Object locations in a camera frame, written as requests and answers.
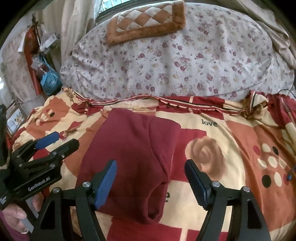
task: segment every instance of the diamond pattern pillow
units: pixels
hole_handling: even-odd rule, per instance
[[[114,15],[108,24],[108,45],[174,33],[185,27],[184,1],[133,8]]]

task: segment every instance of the cable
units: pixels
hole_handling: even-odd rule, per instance
[[[291,90],[289,90],[289,89],[282,89],[282,90],[280,90],[279,92],[278,92],[278,94],[281,92],[281,91],[283,91],[283,90],[288,90],[288,91],[290,91],[290,93],[294,96],[294,98],[296,99],[296,96],[292,93],[292,91]]]

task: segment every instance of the metal screw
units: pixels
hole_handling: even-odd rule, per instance
[[[53,193],[58,193],[60,190],[61,190],[60,188],[54,188],[54,189],[52,190],[52,192],[53,192]]]
[[[243,189],[245,192],[250,192],[250,191],[251,191],[251,189],[250,189],[249,187],[247,187],[247,186],[244,186],[242,189]]]
[[[84,182],[84,183],[82,184],[82,186],[83,186],[84,188],[88,188],[90,185],[91,185],[90,182]]]
[[[216,182],[216,181],[214,181],[214,182],[212,182],[212,185],[213,185],[214,187],[218,188],[218,187],[220,187],[220,182]]]

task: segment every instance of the plastic bag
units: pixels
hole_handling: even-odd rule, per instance
[[[43,24],[41,24],[41,30],[42,30],[42,38],[40,43],[40,52],[47,53],[49,52],[49,48],[59,40],[59,36],[56,33],[50,34],[46,31]]]
[[[39,76],[41,80],[40,84],[45,94],[51,96],[58,93],[63,85],[59,74],[46,62],[43,56],[34,55],[32,60],[31,67],[36,70],[37,77]]]

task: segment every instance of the blue plastic bag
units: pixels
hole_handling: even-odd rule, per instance
[[[59,78],[59,74],[50,67],[46,60],[40,56],[40,59],[47,65],[49,71],[42,76],[41,86],[46,95],[51,96],[60,91],[62,82]]]

